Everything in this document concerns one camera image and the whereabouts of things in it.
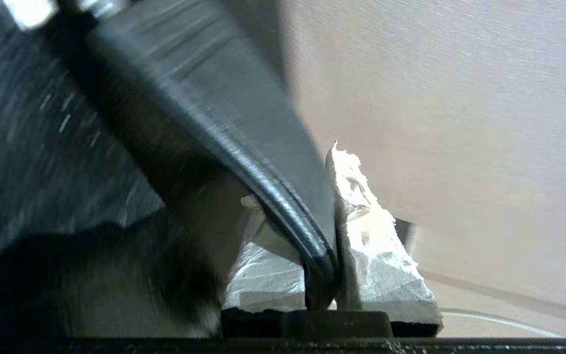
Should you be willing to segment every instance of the beige wall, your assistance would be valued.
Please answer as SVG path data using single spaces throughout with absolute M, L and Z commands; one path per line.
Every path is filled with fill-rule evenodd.
M 566 335 L 566 1 L 285 0 L 283 13 L 301 115 L 418 224 L 441 306 L 490 298 L 472 311 Z

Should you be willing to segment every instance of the white wall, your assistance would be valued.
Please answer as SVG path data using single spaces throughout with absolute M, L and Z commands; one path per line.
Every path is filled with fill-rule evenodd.
M 421 269 L 566 335 L 566 1 L 285 0 L 283 12 L 301 115 L 418 224 Z

